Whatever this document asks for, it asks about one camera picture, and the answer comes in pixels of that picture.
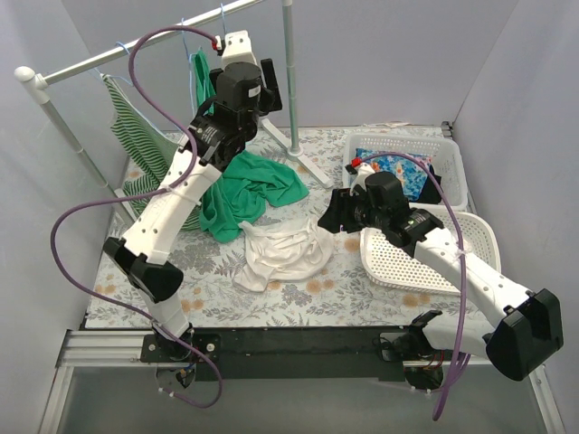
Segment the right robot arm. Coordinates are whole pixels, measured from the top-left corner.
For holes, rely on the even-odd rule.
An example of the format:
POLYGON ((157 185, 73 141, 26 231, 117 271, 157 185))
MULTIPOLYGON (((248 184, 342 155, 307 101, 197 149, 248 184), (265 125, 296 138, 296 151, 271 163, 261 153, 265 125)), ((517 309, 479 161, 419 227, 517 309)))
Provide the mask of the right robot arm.
POLYGON ((546 288, 534 292, 459 246, 459 234, 435 215, 410 206, 398 179, 366 175, 354 188, 335 189, 318 226, 331 233, 379 230, 394 247, 440 274, 484 315, 485 325, 451 325, 440 310, 417 316, 388 348, 430 359, 439 351, 485 357, 522 381, 564 345, 561 304, 546 288))

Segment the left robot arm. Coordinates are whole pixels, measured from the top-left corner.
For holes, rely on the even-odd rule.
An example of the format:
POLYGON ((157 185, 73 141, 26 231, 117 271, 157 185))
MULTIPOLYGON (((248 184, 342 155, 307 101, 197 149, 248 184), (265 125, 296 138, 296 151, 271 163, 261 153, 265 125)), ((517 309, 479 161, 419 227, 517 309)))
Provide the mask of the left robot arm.
POLYGON ((234 61, 210 73, 215 93, 200 103, 156 194, 121 238, 104 251, 146 302, 156 344, 172 361, 193 349, 192 326, 177 291, 184 274, 168 260, 186 219, 258 130, 259 119, 282 108, 274 64, 234 61))

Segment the white tank top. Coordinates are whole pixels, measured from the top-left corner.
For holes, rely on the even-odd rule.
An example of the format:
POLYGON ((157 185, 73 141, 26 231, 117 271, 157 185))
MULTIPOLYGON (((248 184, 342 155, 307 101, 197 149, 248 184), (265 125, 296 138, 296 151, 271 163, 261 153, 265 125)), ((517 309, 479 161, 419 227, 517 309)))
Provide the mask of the white tank top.
POLYGON ((313 277, 334 251, 333 235, 308 216, 252 225, 241 222, 245 237, 245 265, 233 278, 236 287, 263 292, 272 281, 300 281, 313 277))

